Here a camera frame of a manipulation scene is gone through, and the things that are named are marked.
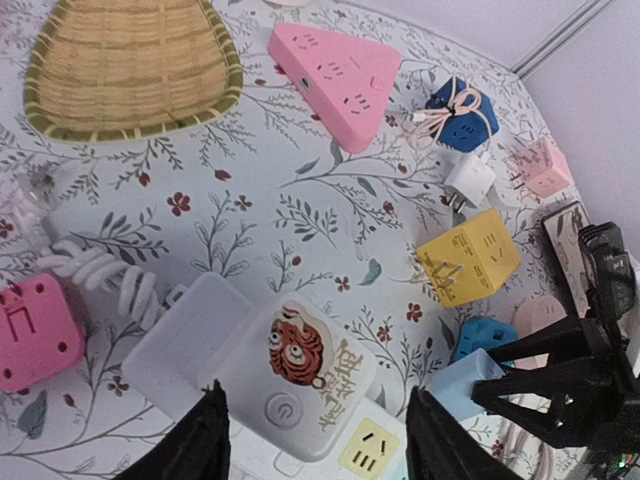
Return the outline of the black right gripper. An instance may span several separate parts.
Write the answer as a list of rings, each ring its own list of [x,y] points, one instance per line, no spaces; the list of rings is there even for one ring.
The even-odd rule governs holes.
[[[590,474],[621,479],[639,464],[639,378],[628,359],[630,336],[619,326],[638,300],[637,280],[618,225],[588,225],[578,239],[587,318],[566,317],[490,349],[498,363],[543,354],[548,363],[478,381],[471,398],[549,445],[589,444]]]

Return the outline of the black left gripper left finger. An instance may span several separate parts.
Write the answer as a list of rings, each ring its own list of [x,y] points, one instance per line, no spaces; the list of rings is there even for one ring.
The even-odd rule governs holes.
[[[220,382],[147,454],[116,480],[223,480],[231,465],[230,418]]]

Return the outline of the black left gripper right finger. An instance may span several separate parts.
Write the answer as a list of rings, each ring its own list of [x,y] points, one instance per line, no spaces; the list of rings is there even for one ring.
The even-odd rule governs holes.
[[[425,389],[412,389],[405,424],[410,480],[520,479],[488,454]]]

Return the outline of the light blue plug adapter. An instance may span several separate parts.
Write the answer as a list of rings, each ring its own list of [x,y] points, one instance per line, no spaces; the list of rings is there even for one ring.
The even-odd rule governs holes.
[[[457,421],[462,422],[484,411],[471,399],[474,384],[500,379],[504,375],[501,366],[485,350],[478,349],[437,371],[429,380],[427,390]]]

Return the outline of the round pink power socket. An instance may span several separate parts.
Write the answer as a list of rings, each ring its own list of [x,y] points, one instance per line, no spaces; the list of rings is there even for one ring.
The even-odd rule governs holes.
[[[511,325],[517,330],[519,338],[542,330],[566,317],[566,310],[561,302],[550,295],[536,297],[524,301],[514,312]],[[544,367],[548,354],[535,355],[514,361],[519,369],[532,370]]]

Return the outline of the white power strip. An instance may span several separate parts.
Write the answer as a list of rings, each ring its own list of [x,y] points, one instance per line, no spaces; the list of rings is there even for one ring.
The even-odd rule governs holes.
[[[182,419],[208,387],[199,387],[198,372],[242,319],[266,303],[252,304],[217,274],[200,276],[127,355],[122,364],[126,381],[168,417]],[[291,456],[230,415],[231,477],[400,478],[404,427],[367,393],[332,450],[317,462]]]

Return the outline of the cyan square plug adapter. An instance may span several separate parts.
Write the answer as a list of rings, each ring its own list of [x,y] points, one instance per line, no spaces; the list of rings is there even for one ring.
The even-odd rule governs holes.
[[[490,317],[473,316],[462,326],[453,361],[456,362],[475,350],[488,351],[518,339],[519,334],[512,325]]]

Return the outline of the white tiger cube socket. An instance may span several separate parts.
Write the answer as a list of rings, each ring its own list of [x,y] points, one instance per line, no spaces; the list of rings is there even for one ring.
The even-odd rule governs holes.
[[[197,374],[230,415],[291,456],[324,459],[376,373],[373,353],[297,292],[252,310]]]

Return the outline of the yellow cube socket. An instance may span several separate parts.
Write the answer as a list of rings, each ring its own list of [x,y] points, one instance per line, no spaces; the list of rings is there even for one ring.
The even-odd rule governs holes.
[[[518,248],[495,208],[446,231],[416,253],[447,308],[496,294],[521,265]]]

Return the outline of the pink plug adapter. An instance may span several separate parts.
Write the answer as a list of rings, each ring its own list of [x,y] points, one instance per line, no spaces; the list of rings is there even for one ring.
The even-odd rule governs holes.
[[[85,351],[58,280],[47,273],[1,291],[1,390],[16,393],[75,366]]]

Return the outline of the dark blue cube socket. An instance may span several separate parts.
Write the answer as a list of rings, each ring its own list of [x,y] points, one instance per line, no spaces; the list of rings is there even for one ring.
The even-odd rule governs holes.
[[[489,97],[458,76],[452,76],[432,94],[425,109],[444,115],[431,128],[430,136],[462,153],[471,153],[489,142],[500,129]]]

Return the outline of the pink triangular power socket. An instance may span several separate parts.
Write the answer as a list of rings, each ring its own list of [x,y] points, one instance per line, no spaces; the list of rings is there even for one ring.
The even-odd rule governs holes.
[[[384,120],[402,57],[383,43],[296,23],[276,25],[268,53],[331,136],[365,151]]]

